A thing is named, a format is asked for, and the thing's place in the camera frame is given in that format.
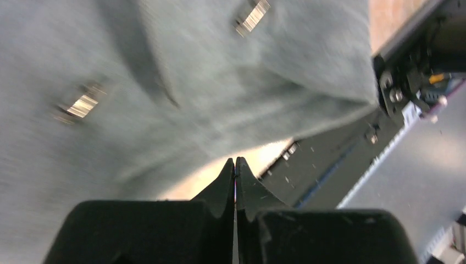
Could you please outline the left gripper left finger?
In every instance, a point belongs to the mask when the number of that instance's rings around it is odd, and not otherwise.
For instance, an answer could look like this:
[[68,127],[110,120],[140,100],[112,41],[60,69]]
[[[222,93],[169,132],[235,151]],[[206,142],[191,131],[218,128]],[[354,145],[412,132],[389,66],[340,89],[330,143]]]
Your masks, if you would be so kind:
[[92,200],[67,215],[45,263],[231,263],[235,165],[191,200]]

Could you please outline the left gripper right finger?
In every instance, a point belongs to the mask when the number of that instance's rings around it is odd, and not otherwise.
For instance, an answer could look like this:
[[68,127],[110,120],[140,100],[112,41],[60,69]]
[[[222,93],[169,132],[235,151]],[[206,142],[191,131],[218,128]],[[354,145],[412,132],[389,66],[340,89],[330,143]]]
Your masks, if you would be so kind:
[[417,263],[407,234],[384,210],[294,209],[243,157],[235,164],[240,263]]

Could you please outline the grey zip-up jacket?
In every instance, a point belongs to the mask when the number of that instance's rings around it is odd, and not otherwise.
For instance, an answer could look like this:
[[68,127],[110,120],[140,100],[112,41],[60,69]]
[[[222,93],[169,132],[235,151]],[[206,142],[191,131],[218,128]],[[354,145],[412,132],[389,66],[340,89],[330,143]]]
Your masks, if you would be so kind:
[[378,106],[368,1],[1,1],[1,263],[90,199],[149,200],[220,157]]

